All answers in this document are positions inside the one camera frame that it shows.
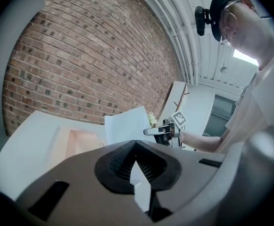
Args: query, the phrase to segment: white flower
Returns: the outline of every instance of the white flower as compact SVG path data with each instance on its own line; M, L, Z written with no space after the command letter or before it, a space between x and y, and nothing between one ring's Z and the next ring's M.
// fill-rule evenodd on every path
M158 121L153 112L149 112L147 116L151 127L153 127L154 124L157 124Z

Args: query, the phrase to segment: black cap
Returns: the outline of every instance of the black cap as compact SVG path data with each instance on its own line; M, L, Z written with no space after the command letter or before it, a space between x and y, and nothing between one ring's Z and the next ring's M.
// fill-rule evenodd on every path
M221 40L221 33L219 30L218 22L223 8L231 0L212 0L210 5L210 17L211 17L211 30L214 38L217 41Z

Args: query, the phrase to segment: white desk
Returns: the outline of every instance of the white desk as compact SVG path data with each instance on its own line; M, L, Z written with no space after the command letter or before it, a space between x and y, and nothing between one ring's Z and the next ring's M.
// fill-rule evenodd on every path
M106 140L103 125L73 121L35 111L22 123L0 152L0 192L12 200L46 173L46 160L60 126L94 132Z

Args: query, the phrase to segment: brick wall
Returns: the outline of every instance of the brick wall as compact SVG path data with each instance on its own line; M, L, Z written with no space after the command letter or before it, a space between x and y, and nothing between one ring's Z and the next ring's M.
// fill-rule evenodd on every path
M104 123L144 105L157 116L179 69L143 0L45 0L9 60L7 134L35 110Z

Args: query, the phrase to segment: glasses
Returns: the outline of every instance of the glasses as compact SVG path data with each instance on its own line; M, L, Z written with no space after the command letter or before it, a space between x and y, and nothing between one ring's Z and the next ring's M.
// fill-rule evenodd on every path
M228 11L228 8L239 1L240 0L237 0L228 4L223 11L222 21L225 29L222 33L220 43L228 48L230 48L232 45L232 37L230 36L230 34L234 33L237 28L237 18L233 13Z

